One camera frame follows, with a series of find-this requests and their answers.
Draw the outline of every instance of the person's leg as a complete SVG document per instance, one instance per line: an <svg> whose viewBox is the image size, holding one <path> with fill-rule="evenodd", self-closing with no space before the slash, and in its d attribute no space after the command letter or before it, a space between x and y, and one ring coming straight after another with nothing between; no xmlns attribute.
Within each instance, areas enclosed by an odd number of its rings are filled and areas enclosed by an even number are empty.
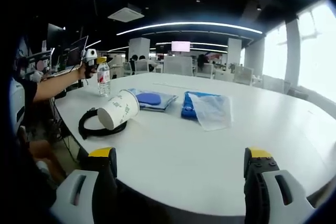
<svg viewBox="0 0 336 224"><path fill-rule="evenodd" d="M48 141L37 140L29 142L29 151L36 159L46 158L50 160L58 173L62 174L64 178L66 177L65 171L63 170L61 164L58 162L58 159L53 153L53 149L51 148L51 145L48 143Z"/></svg>
<svg viewBox="0 0 336 224"><path fill-rule="evenodd" d="M35 163L42 161L48 166L48 170L55 181L56 184L60 185L64 180L65 176L60 173L59 169L55 167L55 164L47 158L34 158Z"/></svg>

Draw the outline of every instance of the hand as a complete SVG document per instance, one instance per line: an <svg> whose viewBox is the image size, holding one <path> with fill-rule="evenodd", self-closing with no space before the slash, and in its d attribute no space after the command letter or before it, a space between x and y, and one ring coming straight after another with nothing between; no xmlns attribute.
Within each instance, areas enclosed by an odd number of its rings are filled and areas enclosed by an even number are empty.
<svg viewBox="0 0 336 224"><path fill-rule="evenodd" d="M80 66L80 68L77 69L77 71L78 71L78 79L79 80L86 79L86 77L85 77L85 70L86 70L86 64L82 63L82 65ZM95 68L92 68L91 73L90 73L90 77L92 77L94 73L97 73L97 70Z"/></svg>

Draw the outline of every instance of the ceiling light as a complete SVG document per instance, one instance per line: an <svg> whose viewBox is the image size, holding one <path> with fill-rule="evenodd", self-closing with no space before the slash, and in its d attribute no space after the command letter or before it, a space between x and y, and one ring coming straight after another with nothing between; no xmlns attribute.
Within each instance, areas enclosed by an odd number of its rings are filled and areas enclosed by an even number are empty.
<svg viewBox="0 0 336 224"><path fill-rule="evenodd" d="M119 50L119 49L125 49L125 48L129 48L129 47L120 47L120 48L116 48L116 49L111 49L111 50L109 50L108 52L111 52L111 51L117 51L117 50Z"/></svg>
<svg viewBox="0 0 336 224"><path fill-rule="evenodd" d="M127 34L127 33L131 33L133 31L138 31L138 30L143 30L143 29L148 29L148 28L153 28L153 27L178 26L178 25L222 26L222 27L231 27L231 28L237 28L237 29L246 30L246 31L252 31L252 32L257 33L257 34L263 34L262 31L254 30L254 29L251 29L251 28L243 27L243 26L230 25L230 24L222 24L222 23L214 23L214 22L172 22L172 23L163 23L163 24L156 24L156 25L151 25L151 26L138 27L138 28L135 28L135 29L132 29L132 30L123 31L122 33L117 34L117 36Z"/></svg>
<svg viewBox="0 0 336 224"><path fill-rule="evenodd" d="M99 42L101 42L101 40L100 40L100 41L97 41L97 42L95 42L95 43L92 43L92 44L90 44L90 45L88 45L85 49L87 49L87 48L89 48L89 47L91 47L91 46L93 46L93 45L95 45L95 44L98 44Z"/></svg>
<svg viewBox="0 0 336 224"><path fill-rule="evenodd" d="M213 50L213 49L205 49L205 48L190 48L190 50L200 50L205 52L221 52L223 54L227 54L227 51Z"/></svg>
<svg viewBox="0 0 336 224"><path fill-rule="evenodd" d="M156 45L167 45L167 44L171 44L171 42L156 43ZM227 47L225 45L220 45L220 44L200 43L200 42L190 42L190 44L191 45L214 46L214 47Z"/></svg>

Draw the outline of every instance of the bottle label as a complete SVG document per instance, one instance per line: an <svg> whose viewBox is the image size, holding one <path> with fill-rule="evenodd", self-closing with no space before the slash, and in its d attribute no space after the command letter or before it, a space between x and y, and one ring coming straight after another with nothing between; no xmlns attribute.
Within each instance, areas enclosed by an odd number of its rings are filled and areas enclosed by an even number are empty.
<svg viewBox="0 0 336 224"><path fill-rule="evenodd" d="M106 83L110 81L110 71L98 72L97 76L99 83Z"/></svg>

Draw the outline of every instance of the television screen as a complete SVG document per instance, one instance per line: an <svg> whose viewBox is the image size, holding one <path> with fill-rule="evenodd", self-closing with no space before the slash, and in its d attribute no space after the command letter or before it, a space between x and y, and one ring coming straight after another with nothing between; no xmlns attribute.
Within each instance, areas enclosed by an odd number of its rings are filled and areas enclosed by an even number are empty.
<svg viewBox="0 0 336 224"><path fill-rule="evenodd" d="M173 41L173 52L190 52L190 41Z"/></svg>

